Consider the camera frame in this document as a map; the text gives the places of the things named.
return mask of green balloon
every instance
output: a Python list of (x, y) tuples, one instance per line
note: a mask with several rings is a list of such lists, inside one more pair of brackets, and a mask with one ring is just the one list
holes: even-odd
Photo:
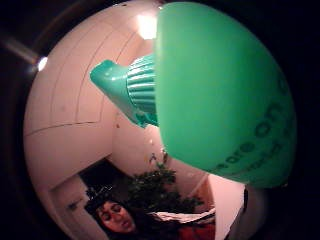
[(286, 181), (296, 145), (289, 87), (271, 53), (239, 22), (197, 3), (164, 5), (155, 83), (171, 156), (255, 187)]
[(134, 124), (158, 126), (154, 97), (153, 55), (136, 59), (129, 67), (105, 60), (90, 72), (90, 80)]

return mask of open mouth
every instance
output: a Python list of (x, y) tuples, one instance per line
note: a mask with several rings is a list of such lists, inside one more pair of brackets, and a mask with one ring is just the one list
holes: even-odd
[(131, 222), (128, 221), (128, 220), (125, 220), (125, 221), (122, 222), (122, 226), (124, 228), (129, 228), (129, 227), (131, 227)]

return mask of light fixture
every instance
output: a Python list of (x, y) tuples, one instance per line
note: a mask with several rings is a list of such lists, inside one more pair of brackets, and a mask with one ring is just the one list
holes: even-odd
[(41, 57), (40, 60), (38, 61), (38, 64), (37, 64), (37, 68), (38, 68), (38, 71), (42, 71), (44, 69), (44, 67), (46, 66), (48, 62), (48, 58), (47, 57)]

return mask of red clothing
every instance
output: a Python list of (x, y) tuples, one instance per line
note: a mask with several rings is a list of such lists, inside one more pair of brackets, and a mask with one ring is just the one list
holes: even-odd
[(179, 229), (179, 240), (214, 240), (215, 225), (185, 226)]

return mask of green plant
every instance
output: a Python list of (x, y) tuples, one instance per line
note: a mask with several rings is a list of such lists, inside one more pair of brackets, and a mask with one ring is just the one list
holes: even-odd
[(203, 202), (198, 197), (182, 199), (175, 186), (175, 173), (163, 164), (157, 164), (154, 171), (134, 175), (128, 183), (126, 204), (147, 212), (193, 213)]

